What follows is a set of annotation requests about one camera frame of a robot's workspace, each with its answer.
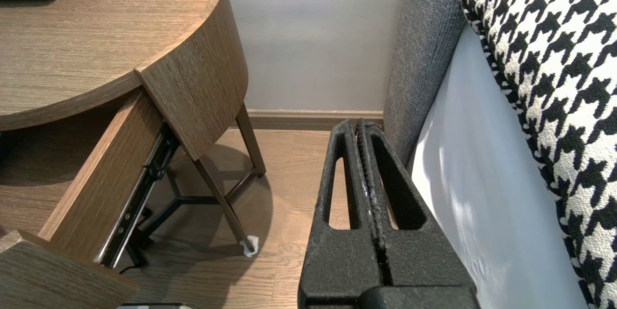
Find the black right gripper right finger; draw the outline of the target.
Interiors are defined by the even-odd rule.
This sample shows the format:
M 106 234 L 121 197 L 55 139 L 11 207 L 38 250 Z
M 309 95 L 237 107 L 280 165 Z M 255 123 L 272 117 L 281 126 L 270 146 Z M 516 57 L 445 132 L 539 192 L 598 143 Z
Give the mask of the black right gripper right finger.
M 381 129 L 358 122 L 376 251 L 394 286 L 461 286 L 476 291 L 469 272 L 395 155 Z

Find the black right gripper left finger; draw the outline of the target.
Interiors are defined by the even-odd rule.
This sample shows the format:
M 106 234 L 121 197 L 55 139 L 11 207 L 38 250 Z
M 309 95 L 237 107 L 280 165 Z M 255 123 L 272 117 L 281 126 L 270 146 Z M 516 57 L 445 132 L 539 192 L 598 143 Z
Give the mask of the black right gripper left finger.
M 330 226 L 337 162 L 342 160 L 350 228 Z M 381 285 L 376 232 L 364 184 L 355 128 L 348 120 L 330 133 L 310 237 L 299 281 L 300 296 L 360 296 Z

